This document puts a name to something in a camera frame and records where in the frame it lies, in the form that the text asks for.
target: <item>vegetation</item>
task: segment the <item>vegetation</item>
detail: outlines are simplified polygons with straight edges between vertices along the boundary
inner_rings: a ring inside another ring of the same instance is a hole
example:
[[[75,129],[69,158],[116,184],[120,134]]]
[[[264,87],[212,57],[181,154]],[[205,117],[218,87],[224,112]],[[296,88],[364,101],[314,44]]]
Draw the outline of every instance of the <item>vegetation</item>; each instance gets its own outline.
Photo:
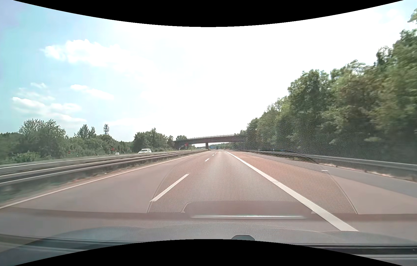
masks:
[[[371,66],[302,72],[231,148],[417,163],[417,29],[376,56]]]
[[[116,141],[110,135],[97,135],[95,128],[86,124],[70,137],[54,120],[30,119],[16,133],[0,133],[0,164],[133,153],[143,148],[174,150],[173,137],[153,128],[136,133],[133,142]]]

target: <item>guardrail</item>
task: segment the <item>guardrail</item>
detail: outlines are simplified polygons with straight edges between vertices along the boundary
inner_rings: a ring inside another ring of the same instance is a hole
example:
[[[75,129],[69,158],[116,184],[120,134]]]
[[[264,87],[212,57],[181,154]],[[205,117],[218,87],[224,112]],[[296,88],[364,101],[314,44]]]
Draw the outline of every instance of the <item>guardrail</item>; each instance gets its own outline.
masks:
[[[293,157],[306,157],[311,159],[320,159],[327,161],[340,161],[353,164],[362,164],[370,166],[379,166],[385,168],[396,168],[400,170],[408,170],[417,172],[417,164],[408,164],[408,163],[399,163],[399,162],[387,162],[387,161],[377,161],[377,160],[365,160],[365,159],[353,159],[353,158],[341,158],[341,157],[331,157],[331,156],[322,156],[322,155],[309,155],[309,154],[300,154],[288,151],[270,151],[270,150],[243,150],[256,153],[264,154],[277,154],[284,156],[293,156]]]
[[[35,161],[35,162],[26,162],[26,163],[16,163],[16,164],[6,164],[0,165],[0,175],[12,172],[21,172],[29,171],[34,169],[41,169],[54,166],[66,166],[98,161],[107,161],[113,160],[116,158],[133,158],[133,157],[144,157],[154,154],[172,154],[178,153],[180,151],[167,151],[167,152],[153,152],[153,153],[140,153],[140,154],[122,154],[122,155],[110,155],[110,156],[91,156],[84,158],[67,158],[67,159],[57,159],[57,160],[45,160],[45,161]]]
[[[191,151],[174,151],[174,152],[161,152],[158,154],[133,154],[130,158],[114,159],[114,160],[100,160],[94,162],[86,162],[81,164],[73,164],[67,166],[47,167],[42,169],[31,169],[25,172],[18,172],[12,174],[0,175],[0,186],[21,183],[25,181],[37,180],[40,178],[49,178],[53,176],[59,176],[64,174],[70,174],[80,171],[93,170],[97,168],[116,166],[127,163],[134,163],[145,160],[154,160],[167,158],[172,156],[178,156],[183,154],[197,153],[205,150],[191,150]]]

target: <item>white cloud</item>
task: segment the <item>white cloud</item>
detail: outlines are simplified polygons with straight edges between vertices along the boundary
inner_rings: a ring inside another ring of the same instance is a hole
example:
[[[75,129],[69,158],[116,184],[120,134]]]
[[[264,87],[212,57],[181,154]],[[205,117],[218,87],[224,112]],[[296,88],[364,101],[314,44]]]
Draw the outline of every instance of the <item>white cloud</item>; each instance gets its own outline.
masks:
[[[15,109],[19,112],[35,115],[41,119],[54,119],[61,124],[61,126],[66,128],[76,128],[81,123],[86,122],[86,119],[70,116],[72,113],[81,110],[81,107],[76,104],[53,103],[45,105],[36,100],[22,99],[19,97],[13,97],[12,101]]]
[[[32,82],[31,83],[31,86],[34,86],[34,87],[36,87],[36,88],[47,88],[47,86],[46,86],[46,84],[44,84],[44,83],[34,83],[34,82]]]
[[[101,91],[101,90],[98,90],[98,89],[94,89],[94,88],[89,88],[88,86],[85,86],[85,85],[75,84],[75,85],[70,86],[70,88],[73,89],[73,90],[88,93],[88,94],[90,94],[94,97],[97,97],[97,98],[103,99],[103,100],[113,100],[115,98],[110,93],[107,93],[107,92],[104,92],[104,91]]]
[[[154,63],[144,57],[133,55],[118,44],[105,47],[89,40],[67,41],[64,45],[50,45],[42,49],[47,57],[69,63],[84,62],[93,66],[112,67],[121,72],[146,76],[158,72]]]
[[[27,88],[18,88],[19,96],[25,97],[27,99],[38,100],[38,101],[53,101],[55,100],[54,97],[49,95],[42,95],[35,91],[29,91]]]

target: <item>forest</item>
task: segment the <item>forest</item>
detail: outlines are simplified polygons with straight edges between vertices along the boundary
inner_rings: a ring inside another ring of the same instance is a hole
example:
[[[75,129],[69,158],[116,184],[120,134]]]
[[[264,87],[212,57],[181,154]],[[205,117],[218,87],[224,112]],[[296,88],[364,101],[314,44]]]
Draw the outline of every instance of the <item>forest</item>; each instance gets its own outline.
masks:
[[[302,72],[230,148],[417,164],[417,28],[376,57],[373,65]]]

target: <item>overpass bridge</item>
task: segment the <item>overpass bridge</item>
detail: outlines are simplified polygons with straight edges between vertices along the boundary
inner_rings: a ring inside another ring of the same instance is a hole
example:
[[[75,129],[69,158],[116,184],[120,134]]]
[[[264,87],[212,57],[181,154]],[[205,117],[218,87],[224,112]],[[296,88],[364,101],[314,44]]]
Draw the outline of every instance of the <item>overpass bridge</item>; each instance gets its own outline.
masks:
[[[205,137],[196,137],[185,140],[174,141],[175,147],[181,147],[184,144],[192,145],[205,143],[205,148],[208,149],[208,144],[211,142],[243,142],[244,138],[240,135],[219,135],[219,136],[205,136]]]

